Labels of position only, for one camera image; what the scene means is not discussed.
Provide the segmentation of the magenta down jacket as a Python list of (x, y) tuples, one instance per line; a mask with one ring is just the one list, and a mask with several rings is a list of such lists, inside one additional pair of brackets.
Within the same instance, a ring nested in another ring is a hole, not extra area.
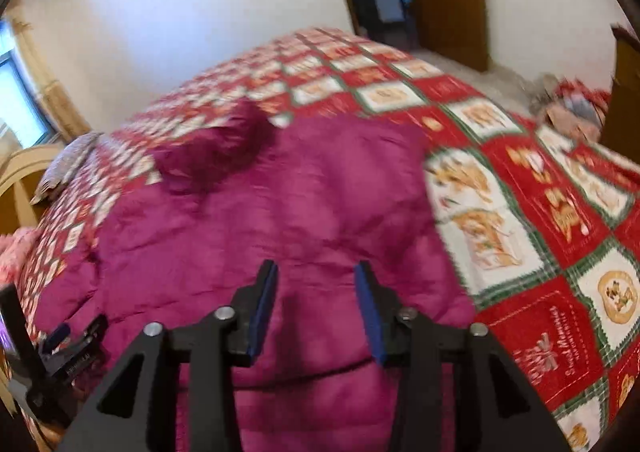
[(242, 102), (152, 155), (160, 181), (122, 194), (79, 238), (36, 327), (79, 332), (104, 314), (116, 360), (145, 324), (198, 322), (272, 260), (264, 350), (233, 375), (244, 449), (385, 450), (397, 377), (371, 359), (356, 264), (437, 322), (474, 314), (435, 227), (422, 131), (351, 115), (280, 128)]

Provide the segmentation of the pile of clothes on floor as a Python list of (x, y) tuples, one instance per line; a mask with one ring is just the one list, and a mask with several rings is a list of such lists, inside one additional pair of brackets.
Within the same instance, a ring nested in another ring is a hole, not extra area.
[(579, 79), (558, 79), (543, 74), (531, 82), (525, 92), (530, 112), (538, 123), (576, 141), (600, 140), (611, 103), (608, 90), (589, 88)]

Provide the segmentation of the pink floral cloth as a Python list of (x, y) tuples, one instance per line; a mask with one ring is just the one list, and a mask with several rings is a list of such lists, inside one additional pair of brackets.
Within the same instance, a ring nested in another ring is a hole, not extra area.
[(40, 235), (37, 227), (19, 228), (1, 237), (0, 284), (15, 283)]

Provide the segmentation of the red patchwork bear bedspread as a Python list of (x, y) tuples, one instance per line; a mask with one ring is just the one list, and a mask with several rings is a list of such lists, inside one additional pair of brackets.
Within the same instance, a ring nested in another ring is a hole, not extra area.
[(395, 48), (333, 28), (210, 68), (102, 137), (40, 224), (18, 291), (32, 336), (43, 289), (118, 198), (160, 181), (153, 151), (250, 102), (274, 126), (351, 115), (416, 126), (435, 227), (471, 299), (575, 451), (634, 405), (639, 168), (503, 111)]

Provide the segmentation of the beige wooden headboard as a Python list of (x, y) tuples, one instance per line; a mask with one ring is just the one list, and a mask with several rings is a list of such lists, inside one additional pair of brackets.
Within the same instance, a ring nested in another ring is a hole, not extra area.
[(63, 146), (59, 143), (38, 144), (15, 152), (1, 166), (2, 235), (39, 224), (44, 207), (32, 206), (30, 201), (44, 172), (62, 149)]

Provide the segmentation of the striped pillow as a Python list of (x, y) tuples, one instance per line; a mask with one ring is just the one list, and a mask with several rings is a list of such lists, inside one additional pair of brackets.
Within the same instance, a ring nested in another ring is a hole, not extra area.
[(52, 163), (39, 181), (30, 204), (39, 205), (55, 201), (73, 180), (78, 170), (96, 147), (101, 136), (100, 132), (91, 131), (70, 142), (52, 160)]

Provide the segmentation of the beige patterned right curtain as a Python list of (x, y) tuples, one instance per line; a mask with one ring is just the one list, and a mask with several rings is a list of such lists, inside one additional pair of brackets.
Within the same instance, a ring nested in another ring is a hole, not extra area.
[(8, 20), (21, 68), (46, 119), (65, 142), (88, 134), (91, 127), (70, 100), (62, 82), (50, 71), (32, 38), (32, 24), (24, 17), (22, 0), (9, 0), (2, 18)]

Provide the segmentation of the blue framed window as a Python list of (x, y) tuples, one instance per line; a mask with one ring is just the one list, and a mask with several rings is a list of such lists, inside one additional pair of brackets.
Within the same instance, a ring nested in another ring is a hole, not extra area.
[(18, 68), (15, 42), (6, 21), (1, 21), (1, 120), (23, 149), (54, 137), (53, 127), (40, 111)]

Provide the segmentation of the brown wooden dresser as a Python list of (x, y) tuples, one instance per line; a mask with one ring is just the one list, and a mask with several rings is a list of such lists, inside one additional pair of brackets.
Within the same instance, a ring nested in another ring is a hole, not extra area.
[(635, 163), (640, 151), (640, 52), (639, 39), (621, 25), (613, 25), (616, 62), (611, 101), (600, 143)]

